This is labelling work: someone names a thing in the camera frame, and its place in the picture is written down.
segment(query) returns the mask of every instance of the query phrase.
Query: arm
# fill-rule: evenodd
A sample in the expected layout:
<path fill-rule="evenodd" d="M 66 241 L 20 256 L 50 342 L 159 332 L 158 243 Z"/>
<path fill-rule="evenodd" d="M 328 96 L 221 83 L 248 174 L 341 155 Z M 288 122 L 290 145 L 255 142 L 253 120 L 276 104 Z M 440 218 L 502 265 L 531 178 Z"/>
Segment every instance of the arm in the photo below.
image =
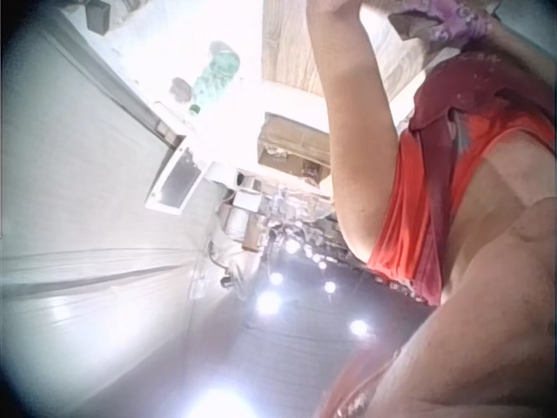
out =
<path fill-rule="evenodd" d="M 487 42 L 514 57 L 549 86 L 555 87 L 555 60 L 537 45 L 515 35 L 495 19 L 487 35 Z"/>
<path fill-rule="evenodd" d="M 366 262 L 385 216 L 398 143 L 360 6 L 361 0 L 308 0 L 307 23 L 329 116 L 339 223 Z"/>

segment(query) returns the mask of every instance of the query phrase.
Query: woman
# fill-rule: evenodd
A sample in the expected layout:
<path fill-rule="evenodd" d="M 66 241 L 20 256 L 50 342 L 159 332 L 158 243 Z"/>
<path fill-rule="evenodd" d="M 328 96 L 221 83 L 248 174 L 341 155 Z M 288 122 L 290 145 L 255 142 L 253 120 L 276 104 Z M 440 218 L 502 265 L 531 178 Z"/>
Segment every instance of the woman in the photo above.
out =
<path fill-rule="evenodd" d="M 398 2 L 440 22 L 422 37 L 490 50 L 432 71 L 399 140 L 361 3 L 307 2 L 339 223 L 439 308 L 378 374 L 356 359 L 319 416 L 554 412 L 554 63 L 463 1 Z"/>

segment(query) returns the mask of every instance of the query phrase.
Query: purple glove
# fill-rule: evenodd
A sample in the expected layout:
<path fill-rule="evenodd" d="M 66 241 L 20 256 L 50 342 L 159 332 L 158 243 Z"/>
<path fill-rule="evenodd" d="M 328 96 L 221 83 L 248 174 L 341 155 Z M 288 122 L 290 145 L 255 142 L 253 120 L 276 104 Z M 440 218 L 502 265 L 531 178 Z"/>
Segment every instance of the purple glove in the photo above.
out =
<path fill-rule="evenodd" d="M 399 0 L 389 17 L 401 37 L 462 47 L 482 39 L 491 28 L 491 16 L 465 0 Z"/>

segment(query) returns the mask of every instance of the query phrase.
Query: bright light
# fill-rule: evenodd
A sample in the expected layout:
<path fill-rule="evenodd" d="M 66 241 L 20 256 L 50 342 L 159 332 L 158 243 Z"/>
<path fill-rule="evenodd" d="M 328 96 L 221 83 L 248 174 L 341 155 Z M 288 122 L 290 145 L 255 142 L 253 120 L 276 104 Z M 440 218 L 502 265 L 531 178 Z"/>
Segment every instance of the bright light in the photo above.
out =
<path fill-rule="evenodd" d="M 313 250 L 310 246 L 308 246 L 307 244 L 304 246 L 304 252 L 305 252 L 305 256 L 310 259 L 313 256 Z"/>
<path fill-rule="evenodd" d="M 282 304 L 280 296 L 274 292 L 263 292 L 258 297 L 257 309 L 262 315 L 274 315 Z"/>
<path fill-rule="evenodd" d="M 269 277 L 269 280 L 275 286 L 279 286 L 280 284 L 282 284 L 284 279 L 285 278 L 282 277 L 282 274 L 280 274 L 280 273 L 273 273 L 273 274 L 271 274 L 271 277 Z"/>
<path fill-rule="evenodd" d="M 367 324 L 362 320 L 355 320 L 352 324 L 350 324 L 350 330 L 354 335 L 361 337 L 367 334 Z"/>
<path fill-rule="evenodd" d="M 257 418 L 250 406 L 232 391 L 208 391 L 187 418 Z"/>
<path fill-rule="evenodd" d="M 302 247 L 302 245 L 295 239 L 289 239 L 285 243 L 286 252 L 289 254 L 294 254 L 300 247 Z"/>
<path fill-rule="evenodd" d="M 337 290 L 337 285 L 334 284 L 332 281 L 327 281 L 325 283 L 325 291 L 329 294 L 333 294 L 334 291 Z"/>

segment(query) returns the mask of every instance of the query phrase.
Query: wooden beam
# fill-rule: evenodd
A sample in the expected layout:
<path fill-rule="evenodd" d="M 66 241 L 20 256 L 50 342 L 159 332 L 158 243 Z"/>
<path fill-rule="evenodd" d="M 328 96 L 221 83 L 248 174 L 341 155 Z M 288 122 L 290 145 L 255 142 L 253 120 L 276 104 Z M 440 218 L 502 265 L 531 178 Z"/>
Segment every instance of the wooden beam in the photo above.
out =
<path fill-rule="evenodd" d="M 284 150 L 325 167 L 331 167 L 329 135 L 299 122 L 265 114 L 258 145 Z"/>

